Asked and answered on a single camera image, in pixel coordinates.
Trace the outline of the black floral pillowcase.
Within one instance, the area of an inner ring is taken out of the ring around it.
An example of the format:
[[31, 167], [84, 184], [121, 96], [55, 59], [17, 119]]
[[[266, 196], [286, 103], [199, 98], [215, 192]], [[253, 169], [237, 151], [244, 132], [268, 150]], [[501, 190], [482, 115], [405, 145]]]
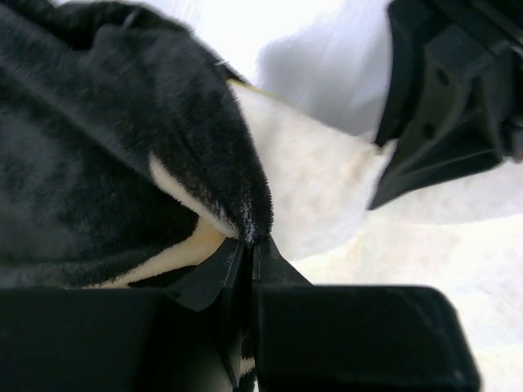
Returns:
[[[1, 4], [1, 292], [164, 288], [272, 200], [236, 74], [181, 23], [124, 2]], [[239, 382], [256, 380], [242, 320]]]

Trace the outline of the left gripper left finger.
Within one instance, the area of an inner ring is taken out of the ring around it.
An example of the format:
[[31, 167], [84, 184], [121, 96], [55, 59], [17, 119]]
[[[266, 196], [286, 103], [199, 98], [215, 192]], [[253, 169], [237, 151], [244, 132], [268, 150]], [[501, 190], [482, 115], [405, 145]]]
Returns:
[[164, 288], [2, 290], [2, 390], [233, 390], [243, 261], [228, 240]]

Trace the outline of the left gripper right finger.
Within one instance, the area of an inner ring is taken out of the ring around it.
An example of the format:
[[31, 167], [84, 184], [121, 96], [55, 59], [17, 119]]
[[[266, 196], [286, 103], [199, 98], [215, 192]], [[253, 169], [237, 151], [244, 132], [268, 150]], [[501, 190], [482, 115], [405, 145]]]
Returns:
[[262, 391], [478, 391], [450, 301], [432, 287], [315, 286], [272, 242], [253, 252]]

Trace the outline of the cream yellow pillow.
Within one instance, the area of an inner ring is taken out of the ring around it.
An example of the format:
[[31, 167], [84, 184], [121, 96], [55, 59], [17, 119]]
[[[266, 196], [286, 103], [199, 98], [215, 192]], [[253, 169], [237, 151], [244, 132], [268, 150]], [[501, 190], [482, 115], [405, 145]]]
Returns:
[[486, 391], [522, 388], [522, 167], [368, 205], [394, 145], [379, 149], [232, 82], [268, 177], [273, 237], [314, 283], [413, 283], [455, 304]]

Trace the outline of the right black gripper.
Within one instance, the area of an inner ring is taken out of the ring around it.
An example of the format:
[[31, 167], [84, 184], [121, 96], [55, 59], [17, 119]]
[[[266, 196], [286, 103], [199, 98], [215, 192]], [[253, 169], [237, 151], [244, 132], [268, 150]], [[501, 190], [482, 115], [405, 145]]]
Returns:
[[370, 203], [522, 160], [522, 2], [394, 1], [375, 142], [396, 142]]

